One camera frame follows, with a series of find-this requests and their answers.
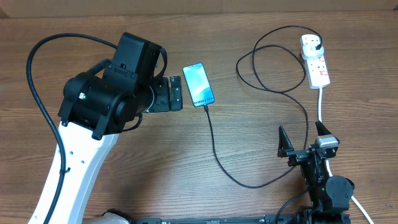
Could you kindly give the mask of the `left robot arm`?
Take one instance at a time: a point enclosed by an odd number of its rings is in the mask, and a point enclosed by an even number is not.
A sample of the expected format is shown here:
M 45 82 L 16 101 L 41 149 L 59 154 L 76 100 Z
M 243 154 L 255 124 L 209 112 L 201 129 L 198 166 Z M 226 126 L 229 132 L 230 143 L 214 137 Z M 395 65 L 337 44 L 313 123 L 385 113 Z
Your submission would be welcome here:
M 181 78 L 155 73 L 166 50 L 124 33 L 104 59 L 69 79 L 55 124 L 44 106 L 57 147 L 31 223 L 81 223 L 101 166 L 126 123 L 136 126 L 146 113 L 183 108 Z

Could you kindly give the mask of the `blue screen Galaxy smartphone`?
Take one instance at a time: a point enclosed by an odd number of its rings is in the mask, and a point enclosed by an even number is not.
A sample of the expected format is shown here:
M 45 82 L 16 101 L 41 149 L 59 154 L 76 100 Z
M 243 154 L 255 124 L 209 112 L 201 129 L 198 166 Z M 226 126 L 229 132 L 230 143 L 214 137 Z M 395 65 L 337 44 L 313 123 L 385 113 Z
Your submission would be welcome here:
M 194 107 L 215 102 L 204 64 L 196 63 L 182 69 Z

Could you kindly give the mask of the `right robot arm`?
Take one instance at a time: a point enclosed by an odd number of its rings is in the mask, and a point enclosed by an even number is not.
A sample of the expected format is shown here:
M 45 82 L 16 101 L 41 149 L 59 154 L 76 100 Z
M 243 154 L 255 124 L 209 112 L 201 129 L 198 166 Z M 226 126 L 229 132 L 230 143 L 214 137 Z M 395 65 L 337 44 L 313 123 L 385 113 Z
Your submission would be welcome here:
M 283 205 L 275 216 L 276 223 L 350 223 L 349 201 L 354 183 L 342 176 L 330 175 L 328 159 L 335 157 L 340 140 L 321 121 L 315 123 L 318 137 L 306 149 L 295 150 L 282 126 L 279 127 L 278 157 L 288 158 L 288 166 L 300 167 L 306 190 Z M 300 207 L 293 215 L 280 217 L 283 209 L 304 194 L 309 194 L 311 205 Z

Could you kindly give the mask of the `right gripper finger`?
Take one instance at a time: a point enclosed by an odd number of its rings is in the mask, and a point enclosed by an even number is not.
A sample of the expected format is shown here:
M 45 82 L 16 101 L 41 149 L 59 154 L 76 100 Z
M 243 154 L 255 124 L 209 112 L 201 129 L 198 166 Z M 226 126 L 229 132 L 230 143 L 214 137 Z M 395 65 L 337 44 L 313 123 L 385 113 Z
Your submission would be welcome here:
M 331 132 L 324 126 L 321 121 L 316 121 L 315 126 L 317 128 L 318 136 L 331 135 Z
M 292 152 L 293 150 L 294 147 L 290 142 L 290 139 L 287 133 L 285 132 L 284 127 L 279 126 L 279 146 L 277 151 L 277 157 L 280 158 L 287 157 L 288 153 Z

